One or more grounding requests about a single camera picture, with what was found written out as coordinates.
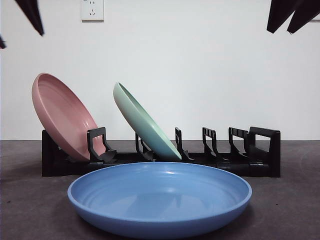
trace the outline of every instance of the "white wall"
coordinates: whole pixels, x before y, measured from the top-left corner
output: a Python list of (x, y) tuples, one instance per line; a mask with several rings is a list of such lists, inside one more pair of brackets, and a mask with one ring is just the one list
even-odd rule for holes
[(113, 100), (121, 82), (174, 138), (226, 139), (228, 126), (266, 127), (283, 140), (320, 139), (320, 24), (266, 31), (270, 0), (105, 0), (82, 23), (80, 0), (39, 0), (45, 35), (15, 1), (1, 1), (1, 138), (41, 139), (31, 87), (55, 75), (109, 139), (133, 139)]

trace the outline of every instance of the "white outlet plate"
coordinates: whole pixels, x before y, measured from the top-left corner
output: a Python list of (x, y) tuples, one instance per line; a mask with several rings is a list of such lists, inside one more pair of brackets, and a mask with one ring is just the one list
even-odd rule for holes
[(105, 0), (81, 0), (82, 21), (103, 21)]

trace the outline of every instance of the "blue plate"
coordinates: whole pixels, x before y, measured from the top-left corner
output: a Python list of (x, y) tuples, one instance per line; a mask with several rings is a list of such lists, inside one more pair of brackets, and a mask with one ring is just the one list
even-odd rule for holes
[(123, 164), (75, 180), (68, 197), (88, 223), (138, 239), (178, 239), (230, 223), (252, 194), (241, 177), (177, 162)]

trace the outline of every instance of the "gray carpet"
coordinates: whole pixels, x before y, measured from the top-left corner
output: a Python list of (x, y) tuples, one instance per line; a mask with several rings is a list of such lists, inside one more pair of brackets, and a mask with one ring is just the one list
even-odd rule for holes
[[(185, 141), (190, 152), (201, 141)], [(262, 148), (267, 142), (259, 143)], [(133, 141), (110, 141), (120, 152)], [(1, 141), (2, 240), (121, 240), (82, 220), (67, 198), (78, 176), (42, 177), (41, 141)], [(227, 151), (228, 142), (218, 141)], [(244, 177), (253, 194), (244, 213), (231, 224), (193, 240), (319, 240), (320, 141), (282, 141), (281, 178)]]

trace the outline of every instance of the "plastic dish rack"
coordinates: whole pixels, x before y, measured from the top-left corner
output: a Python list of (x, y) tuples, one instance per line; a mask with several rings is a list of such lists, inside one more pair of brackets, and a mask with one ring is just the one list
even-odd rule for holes
[[(200, 164), (222, 169), (238, 176), (274, 177), (281, 173), (280, 131), (260, 127), (250, 127), (249, 131), (229, 127), (230, 152), (218, 152), (216, 131), (203, 127), (203, 152), (188, 152), (183, 148), (182, 132), (175, 128), (175, 142), (182, 156), (180, 162)], [(256, 135), (270, 138), (269, 151), (256, 147)], [(93, 138), (102, 136), (106, 150), (98, 155), (93, 147)], [(234, 144), (233, 136), (243, 139), (245, 152), (240, 152)], [(206, 137), (211, 138), (211, 147)], [(99, 127), (87, 131), (89, 162), (76, 162), (52, 140), (46, 130), (42, 131), (42, 176), (83, 175), (98, 169), (128, 163), (165, 162), (150, 150), (135, 134), (136, 152), (117, 152), (107, 143), (106, 128)]]

